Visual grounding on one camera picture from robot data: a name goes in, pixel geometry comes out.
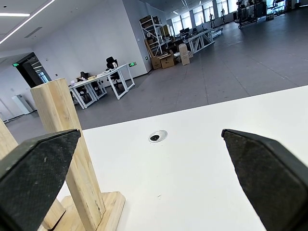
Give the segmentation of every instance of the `gray floor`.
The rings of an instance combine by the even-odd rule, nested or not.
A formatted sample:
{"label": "gray floor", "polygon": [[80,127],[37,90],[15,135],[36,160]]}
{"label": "gray floor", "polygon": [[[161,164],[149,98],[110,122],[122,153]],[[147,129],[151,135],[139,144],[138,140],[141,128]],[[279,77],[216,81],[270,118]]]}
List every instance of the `gray floor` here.
{"label": "gray floor", "polygon": [[[120,123],[308,85],[308,9],[237,28],[224,26],[216,43],[177,64],[135,78],[118,101],[108,95],[86,110],[77,108],[83,129]],[[37,113],[7,124],[18,142],[44,134]]]}

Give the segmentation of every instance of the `wooden leg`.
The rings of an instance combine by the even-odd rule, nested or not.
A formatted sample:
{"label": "wooden leg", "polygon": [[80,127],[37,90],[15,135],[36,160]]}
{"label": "wooden leg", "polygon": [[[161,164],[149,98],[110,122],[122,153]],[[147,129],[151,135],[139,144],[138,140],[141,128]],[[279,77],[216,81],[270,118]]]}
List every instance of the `wooden leg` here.
{"label": "wooden leg", "polygon": [[[18,145],[13,135],[7,129],[2,120],[0,120],[0,160],[10,153]],[[42,225],[45,229],[51,230],[58,223],[65,212],[65,208],[56,199],[46,214]]]}
{"label": "wooden leg", "polygon": [[39,117],[48,132],[77,128],[81,132],[66,176],[79,217],[86,231],[96,231],[105,206],[81,125],[64,78],[31,89]]}
{"label": "wooden leg", "polygon": [[0,160],[18,145],[13,135],[0,119]]}

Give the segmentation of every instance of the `white table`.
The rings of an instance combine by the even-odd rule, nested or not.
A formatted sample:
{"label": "white table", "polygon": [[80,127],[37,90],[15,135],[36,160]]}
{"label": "white table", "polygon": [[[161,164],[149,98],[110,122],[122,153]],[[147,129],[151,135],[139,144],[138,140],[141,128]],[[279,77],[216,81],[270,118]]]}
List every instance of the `white table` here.
{"label": "white table", "polygon": [[[126,197],[118,231],[264,231],[221,131],[276,139],[308,166],[307,97],[305,86],[85,130],[101,190]],[[159,129],[168,137],[150,143]]]}
{"label": "white table", "polygon": [[[123,77],[123,74],[121,72],[121,70],[125,69],[125,68],[127,68],[129,79],[132,81],[132,84],[130,86],[127,86],[125,79]],[[120,81],[121,81],[121,83],[123,84],[123,87],[124,87],[124,92],[121,93],[120,95],[117,93],[116,88],[115,88],[115,86],[114,86],[114,84],[111,80],[111,75],[113,75],[116,72],[118,72],[119,77],[120,77]],[[130,73],[128,64],[124,64],[124,65],[119,66],[116,69],[112,69],[108,73],[103,72],[101,74],[98,74],[93,79],[88,79],[88,80],[85,80],[85,81],[78,82],[75,85],[70,86],[69,90],[72,92],[72,94],[74,95],[74,97],[76,98],[76,100],[78,101],[78,103],[80,104],[82,109],[86,109],[88,106],[90,106],[91,104],[93,104],[94,102],[99,100],[101,97],[103,97],[105,94],[107,94],[107,91],[106,91],[106,89],[105,89],[105,87],[104,87],[104,85],[101,81],[101,79],[104,78],[104,77],[108,78],[110,85],[111,85],[111,87],[112,87],[112,89],[113,89],[113,91],[116,95],[116,98],[118,100],[120,100],[120,98],[123,97],[135,85],[135,82],[134,82],[133,77]],[[91,83],[93,83],[93,82],[98,83],[99,88],[102,91],[101,95],[97,95],[97,93],[95,92],[94,88],[91,85]],[[87,92],[89,93],[89,96],[91,97],[91,101],[88,102],[88,103],[85,103],[83,101],[82,97],[80,96],[79,92],[77,91],[77,88],[82,87],[82,86],[84,86],[86,88]]]}

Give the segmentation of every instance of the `exit sign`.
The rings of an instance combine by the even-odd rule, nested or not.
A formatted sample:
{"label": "exit sign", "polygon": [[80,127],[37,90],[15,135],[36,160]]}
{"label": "exit sign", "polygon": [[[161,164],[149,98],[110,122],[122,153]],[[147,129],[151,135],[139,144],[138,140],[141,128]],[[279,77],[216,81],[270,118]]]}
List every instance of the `exit sign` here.
{"label": "exit sign", "polygon": [[128,64],[128,65],[129,65],[129,67],[132,67],[132,66],[137,65],[137,63],[136,63],[136,62],[133,62],[133,63],[130,63],[130,64]]}

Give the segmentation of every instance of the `wooden base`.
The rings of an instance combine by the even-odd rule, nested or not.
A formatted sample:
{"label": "wooden base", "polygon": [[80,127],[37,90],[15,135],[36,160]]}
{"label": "wooden base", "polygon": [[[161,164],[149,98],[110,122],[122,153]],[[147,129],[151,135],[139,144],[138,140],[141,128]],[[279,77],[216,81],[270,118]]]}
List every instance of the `wooden base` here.
{"label": "wooden base", "polygon": [[[120,192],[103,192],[102,198],[106,211],[96,231],[116,231],[125,197]],[[66,212],[56,225],[54,231],[85,231],[71,196],[65,197],[61,204]]]}

